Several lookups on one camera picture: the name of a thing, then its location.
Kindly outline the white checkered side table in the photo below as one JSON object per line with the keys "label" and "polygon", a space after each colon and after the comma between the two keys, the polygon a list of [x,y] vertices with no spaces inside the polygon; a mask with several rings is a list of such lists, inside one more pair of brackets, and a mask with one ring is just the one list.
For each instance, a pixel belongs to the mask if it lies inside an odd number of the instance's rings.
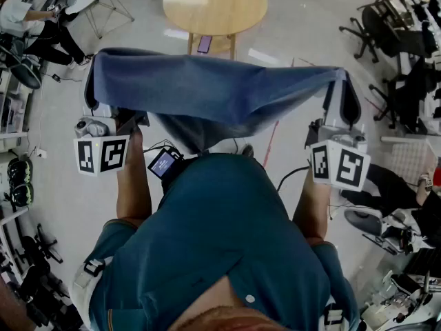
{"label": "white checkered side table", "polygon": [[438,155],[427,139],[386,136],[380,139],[383,144],[391,145],[389,169],[409,186],[415,188],[421,174],[434,174]]}

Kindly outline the round wooden table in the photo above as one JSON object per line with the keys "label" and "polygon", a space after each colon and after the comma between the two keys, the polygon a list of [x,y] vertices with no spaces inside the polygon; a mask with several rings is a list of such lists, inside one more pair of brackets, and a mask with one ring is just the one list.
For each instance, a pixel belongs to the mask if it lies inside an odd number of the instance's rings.
{"label": "round wooden table", "polygon": [[194,37],[210,36],[229,41],[229,58],[235,59],[237,35],[260,23],[268,0],[163,0],[166,17],[188,33],[187,53]]}

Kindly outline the blue cloth garment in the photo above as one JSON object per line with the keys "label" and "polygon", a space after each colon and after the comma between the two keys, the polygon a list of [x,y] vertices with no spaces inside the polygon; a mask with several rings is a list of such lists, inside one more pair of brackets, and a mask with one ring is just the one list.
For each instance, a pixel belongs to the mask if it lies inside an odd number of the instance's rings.
{"label": "blue cloth garment", "polygon": [[102,49],[92,66],[99,103],[156,115],[192,154],[253,136],[347,77],[337,67],[266,68],[130,48]]}

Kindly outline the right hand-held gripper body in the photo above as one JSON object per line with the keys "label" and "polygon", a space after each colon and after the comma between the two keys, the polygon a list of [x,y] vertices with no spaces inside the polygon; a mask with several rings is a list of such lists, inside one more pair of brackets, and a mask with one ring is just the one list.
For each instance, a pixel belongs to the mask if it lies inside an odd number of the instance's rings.
{"label": "right hand-held gripper body", "polygon": [[305,147],[309,149],[314,182],[362,190],[371,163],[363,132],[354,127],[328,126],[318,119],[309,124]]}

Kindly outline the person's right forearm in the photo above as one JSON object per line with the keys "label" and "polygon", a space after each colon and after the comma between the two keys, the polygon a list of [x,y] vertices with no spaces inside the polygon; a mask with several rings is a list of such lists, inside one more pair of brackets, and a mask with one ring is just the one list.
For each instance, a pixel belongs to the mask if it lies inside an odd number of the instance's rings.
{"label": "person's right forearm", "polygon": [[309,245],[317,245],[325,241],[330,196],[331,187],[327,184],[315,183],[310,168],[292,219]]}

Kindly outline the person's teal shirt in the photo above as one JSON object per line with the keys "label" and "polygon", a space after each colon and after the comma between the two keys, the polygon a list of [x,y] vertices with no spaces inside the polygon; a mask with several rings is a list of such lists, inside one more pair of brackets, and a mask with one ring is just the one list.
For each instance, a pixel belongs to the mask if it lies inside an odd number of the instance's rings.
{"label": "person's teal shirt", "polygon": [[91,259],[110,259],[90,302],[93,331],[166,331],[227,277],[245,307],[318,331],[335,308],[350,330],[356,300],[336,249],[310,245],[254,159],[211,154],[173,182],[139,227],[103,227]]}

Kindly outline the person's chin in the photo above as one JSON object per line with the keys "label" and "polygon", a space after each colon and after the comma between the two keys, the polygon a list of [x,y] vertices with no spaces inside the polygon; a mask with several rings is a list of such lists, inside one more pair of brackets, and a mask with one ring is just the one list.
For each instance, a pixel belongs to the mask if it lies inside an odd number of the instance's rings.
{"label": "person's chin", "polygon": [[174,331],[289,331],[289,329],[252,308],[219,306],[183,322]]}

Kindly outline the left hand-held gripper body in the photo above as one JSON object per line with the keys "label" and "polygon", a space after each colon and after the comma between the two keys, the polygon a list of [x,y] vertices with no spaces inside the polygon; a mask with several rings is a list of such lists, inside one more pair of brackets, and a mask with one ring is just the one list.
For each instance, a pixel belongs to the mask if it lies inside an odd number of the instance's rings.
{"label": "left hand-held gripper body", "polygon": [[97,177],[123,169],[130,135],[138,125],[149,125],[147,113],[103,104],[84,110],[74,127],[79,173]]}

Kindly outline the black and green helmet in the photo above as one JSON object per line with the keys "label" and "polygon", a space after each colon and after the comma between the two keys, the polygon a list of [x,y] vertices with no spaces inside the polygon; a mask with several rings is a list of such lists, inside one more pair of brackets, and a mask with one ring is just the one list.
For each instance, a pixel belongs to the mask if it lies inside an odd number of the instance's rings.
{"label": "black and green helmet", "polygon": [[10,186],[30,183],[32,180],[33,164],[29,159],[11,160],[8,164],[7,175]]}
{"label": "black and green helmet", "polygon": [[34,201],[34,188],[31,183],[23,183],[10,189],[10,202],[16,207],[25,207]]}

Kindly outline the person's left forearm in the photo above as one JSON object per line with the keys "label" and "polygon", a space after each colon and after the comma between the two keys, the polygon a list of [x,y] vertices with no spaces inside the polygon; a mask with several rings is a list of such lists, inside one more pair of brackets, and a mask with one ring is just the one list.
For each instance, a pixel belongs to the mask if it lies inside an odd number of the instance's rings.
{"label": "person's left forearm", "polygon": [[152,201],[143,152],[143,135],[136,127],[130,135],[125,166],[117,172],[116,216],[139,227],[152,215]]}

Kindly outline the small black screen device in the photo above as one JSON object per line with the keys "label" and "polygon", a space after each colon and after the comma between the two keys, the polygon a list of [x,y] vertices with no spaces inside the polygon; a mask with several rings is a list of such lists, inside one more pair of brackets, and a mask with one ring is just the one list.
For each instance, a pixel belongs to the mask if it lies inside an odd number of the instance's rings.
{"label": "small black screen device", "polygon": [[176,148],[162,148],[147,169],[160,180],[164,180],[182,161],[183,155]]}

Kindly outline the black office chair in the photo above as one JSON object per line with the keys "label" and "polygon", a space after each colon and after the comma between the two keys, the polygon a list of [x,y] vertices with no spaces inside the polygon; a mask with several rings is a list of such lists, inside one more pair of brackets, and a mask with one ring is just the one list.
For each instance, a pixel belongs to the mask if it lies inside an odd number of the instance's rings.
{"label": "black office chair", "polygon": [[63,263],[63,259],[53,247],[58,243],[56,239],[51,240],[43,231],[40,223],[37,224],[37,234],[34,237],[20,236],[23,254],[18,254],[20,260],[28,262],[29,268],[19,286],[19,295],[22,299],[33,297],[40,287],[47,287],[50,292],[55,292],[59,296],[66,297],[63,289],[62,280],[55,277],[51,272],[49,260],[53,259],[58,264]]}
{"label": "black office chair", "polygon": [[339,26],[339,31],[347,31],[357,36],[362,45],[360,51],[353,56],[360,59],[368,49],[373,63],[379,62],[376,50],[392,58],[401,52],[424,57],[426,55],[423,35],[419,31],[393,29],[373,8],[366,7],[362,11],[362,23],[351,17],[350,22],[357,25],[358,31],[345,26]]}
{"label": "black office chair", "polygon": [[382,80],[387,87],[385,93],[373,84],[369,85],[369,89],[379,94],[385,103],[384,110],[374,115],[373,120],[381,121],[389,115],[390,129],[395,129],[399,123],[411,134],[427,135],[429,131],[420,116],[420,102],[435,90],[440,81],[441,71],[420,57],[408,74]]}

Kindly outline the black round chair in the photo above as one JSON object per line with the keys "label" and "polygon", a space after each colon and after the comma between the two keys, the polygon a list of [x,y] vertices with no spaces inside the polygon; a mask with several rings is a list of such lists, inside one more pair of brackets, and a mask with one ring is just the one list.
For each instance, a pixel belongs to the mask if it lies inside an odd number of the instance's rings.
{"label": "black round chair", "polygon": [[22,39],[7,33],[0,33],[0,69],[8,70],[24,86],[37,90],[41,87],[38,63],[24,52]]}

